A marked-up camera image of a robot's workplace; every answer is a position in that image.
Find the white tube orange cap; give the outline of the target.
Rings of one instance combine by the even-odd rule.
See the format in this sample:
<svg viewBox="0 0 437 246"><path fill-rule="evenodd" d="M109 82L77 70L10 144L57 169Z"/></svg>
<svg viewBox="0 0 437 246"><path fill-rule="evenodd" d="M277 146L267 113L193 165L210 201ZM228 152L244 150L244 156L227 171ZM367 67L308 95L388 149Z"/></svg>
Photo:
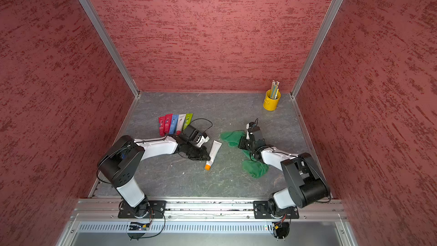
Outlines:
<svg viewBox="0 0 437 246"><path fill-rule="evenodd" d="M209 153L210 160L207 161L207 163L205 165L205 170L206 171L210 171L210 169L211 169L211 167L212 167L212 165L213 165L213 163L215 161L215 158L216 158L216 156L217 156L221 146L222 146L221 142L218 142L218 141L214 141L213 142L213 145L211 147L211 151Z"/></svg>

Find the green microfiber cloth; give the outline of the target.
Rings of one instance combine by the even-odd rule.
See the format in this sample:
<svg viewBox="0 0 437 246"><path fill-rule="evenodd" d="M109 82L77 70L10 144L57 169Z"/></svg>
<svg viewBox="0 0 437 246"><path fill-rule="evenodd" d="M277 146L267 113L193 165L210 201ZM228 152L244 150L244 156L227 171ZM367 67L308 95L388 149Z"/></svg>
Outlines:
<svg viewBox="0 0 437 246"><path fill-rule="evenodd" d="M249 174L252 178L258 179L268 172L269 166L256 161L253 156L250 155L248 150L238 148L242 137L246 138L246 133L243 131L223 132L220 134L220 139L226 142L229 147L237 148L244 153L246 158L242 160L243 171Z"/></svg>

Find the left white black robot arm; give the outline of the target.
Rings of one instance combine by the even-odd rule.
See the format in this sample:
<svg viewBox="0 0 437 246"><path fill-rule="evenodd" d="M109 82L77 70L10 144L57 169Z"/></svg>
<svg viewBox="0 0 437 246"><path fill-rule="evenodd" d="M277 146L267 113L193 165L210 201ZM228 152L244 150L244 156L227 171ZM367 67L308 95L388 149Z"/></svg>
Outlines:
<svg viewBox="0 0 437 246"><path fill-rule="evenodd" d="M152 214L149 200L135 180L135 173L143 160L172 154L181 154L194 161L211 159L206 147L198 147L179 136L148 140L122 136L107 151L97 165L97 171L102 173L122 197L123 214L129 213L139 219Z"/></svg>

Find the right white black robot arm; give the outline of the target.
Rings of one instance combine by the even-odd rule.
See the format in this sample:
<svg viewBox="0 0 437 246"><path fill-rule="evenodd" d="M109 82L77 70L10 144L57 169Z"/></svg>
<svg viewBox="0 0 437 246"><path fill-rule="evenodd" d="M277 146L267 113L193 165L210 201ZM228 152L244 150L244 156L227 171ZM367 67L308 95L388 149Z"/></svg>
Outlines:
<svg viewBox="0 0 437 246"><path fill-rule="evenodd" d="M330 187L310 154L287 153L256 139L253 133L242 136L238 148L248 151L250 159L273 166L284 176L286 188L268 200L267 210L271 216L282 218L289 208L304 208L331 198Z"/></svg>

